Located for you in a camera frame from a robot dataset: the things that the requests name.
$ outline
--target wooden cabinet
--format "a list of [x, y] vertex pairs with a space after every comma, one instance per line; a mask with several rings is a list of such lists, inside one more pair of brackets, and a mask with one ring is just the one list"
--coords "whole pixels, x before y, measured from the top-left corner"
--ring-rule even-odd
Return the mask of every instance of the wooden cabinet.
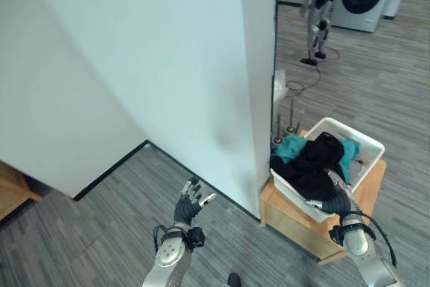
[[28, 188], [22, 173], [0, 161], [0, 220], [28, 199], [42, 197]]
[[[379, 160], [354, 192], [361, 210], [371, 215], [378, 198], [386, 162]], [[278, 191], [273, 179], [260, 195], [261, 225], [269, 224], [319, 258], [319, 264], [326, 264], [346, 256], [340, 245], [332, 242], [329, 231], [339, 225], [339, 216], [332, 216], [323, 222], [316, 222]]]

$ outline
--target robot leg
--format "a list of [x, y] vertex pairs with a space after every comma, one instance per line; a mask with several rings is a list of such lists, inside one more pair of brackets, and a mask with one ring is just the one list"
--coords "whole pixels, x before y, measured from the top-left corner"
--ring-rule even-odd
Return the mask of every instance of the robot leg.
[[300, 62], [309, 65], [316, 65], [317, 61], [315, 59], [315, 47], [318, 44], [318, 27], [312, 26], [308, 30], [308, 58], [302, 58]]
[[318, 27], [314, 25], [316, 16], [316, 8], [314, 3], [309, 10], [308, 16], [308, 37], [307, 37], [307, 45], [308, 45], [308, 57], [302, 58], [300, 62], [309, 65], [316, 65], [317, 61], [315, 59], [315, 47], [318, 44]]
[[324, 53], [324, 44], [329, 35], [330, 21], [327, 19], [322, 20], [318, 25], [318, 52], [315, 53], [315, 57], [325, 59], [327, 56]]

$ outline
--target teal clothing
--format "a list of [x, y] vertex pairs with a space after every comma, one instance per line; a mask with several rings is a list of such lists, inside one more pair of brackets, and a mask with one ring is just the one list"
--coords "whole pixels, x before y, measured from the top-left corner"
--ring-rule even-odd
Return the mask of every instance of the teal clothing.
[[342, 168], [343, 177], [345, 178], [345, 182], [349, 184], [351, 181], [351, 176], [349, 175], [349, 166], [351, 166], [352, 161], [358, 156], [360, 153], [360, 146], [355, 142], [349, 141], [344, 138], [339, 139], [343, 145], [343, 157], [341, 158], [339, 165]]
[[[295, 159], [302, 151], [304, 145], [306, 144], [306, 139], [300, 137], [296, 134], [291, 134], [284, 137], [281, 144], [274, 148], [271, 152], [272, 156], [279, 156], [282, 158], [284, 163], [289, 163]], [[360, 147], [356, 143], [349, 141], [347, 139], [341, 138], [339, 141], [343, 145], [343, 157], [341, 158], [339, 164], [342, 168], [343, 177], [345, 182], [349, 183], [351, 181], [351, 176], [349, 174], [349, 166], [352, 161], [358, 156], [360, 152]]]
[[272, 156], [279, 156], [284, 163], [295, 159], [306, 144], [306, 139], [296, 134], [284, 137], [281, 144], [272, 150]]

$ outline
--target robotic arm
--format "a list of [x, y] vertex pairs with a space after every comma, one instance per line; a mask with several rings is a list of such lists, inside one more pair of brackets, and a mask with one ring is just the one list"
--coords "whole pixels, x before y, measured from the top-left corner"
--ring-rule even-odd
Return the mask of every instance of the robotic arm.
[[376, 250], [376, 236], [364, 224], [362, 213], [348, 185], [334, 171], [328, 171], [328, 174], [336, 187], [337, 196], [326, 202], [309, 200], [306, 203], [341, 216], [340, 226], [330, 231], [330, 237], [344, 246], [368, 287], [404, 287], [395, 269], [396, 258], [390, 244], [392, 264]]
[[209, 202], [216, 198], [210, 194], [202, 198], [198, 179], [188, 181], [182, 189], [176, 203], [174, 225], [166, 229], [161, 238], [162, 245], [157, 246], [157, 231], [154, 229], [155, 263], [146, 276], [142, 287], [180, 287], [183, 275], [191, 263], [191, 253], [194, 248], [204, 245], [205, 236], [201, 228], [191, 228], [191, 220]]

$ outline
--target clothes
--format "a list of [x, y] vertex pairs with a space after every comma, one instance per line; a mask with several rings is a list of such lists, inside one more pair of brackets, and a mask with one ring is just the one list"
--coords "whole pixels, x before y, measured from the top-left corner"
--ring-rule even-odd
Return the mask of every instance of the clothes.
[[284, 137], [281, 144], [274, 148], [271, 154], [272, 156], [281, 157], [284, 163], [289, 163], [300, 154], [300, 151], [302, 151], [306, 141], [307, 140], [303, 137], [300, 137], [296, 134], [291, 134], [287, 137]]
[[[359, 145], [344, 138], [339, 139], [339, 141], [343, 145], [344, 152], [339, 164], [342, 168], [343, 179], [349, 184], [351, 182], [351, 172], [349, 170], [354, 158], [359, 155]], [[305, 144], [305, 138], [296, 134], [291, 134], [284, 137], [282, 143], [278, 147], [272, 149], [271, 155], [272, 157], [279, 156], [284, 163], [289, 163], [300, 154]]]
[[326, 201], [335, 197], [336, 191], [325, 169], [335, 171], [345, 180], [339, 165], [343, 155], [343, 144], [333, 135], [323, 132], [315, 141], [308, 141], [289, 163], [274, 156], [271, 167], [304, 198]]
[[355, 186], [358, 182], [359, 174], [363, 169], [364, 162], [361, 159], [355, 159], [352, 161], [349, 166], [349, 175], [351, 176], [351, 182], [349, 183], [352, 186]]
[[343, 180], [347, 184], [349, 184], [351, 182], [351, 174], [349, 168], [354, 158], [356, 158], [360, 153], [360, 147], [356, 143], [344, 138], [339, 139], [339, 141], [342, 142], [343, 145], [343, 157], [339, 164], [342, 168], [342, 173], [344, 177]]

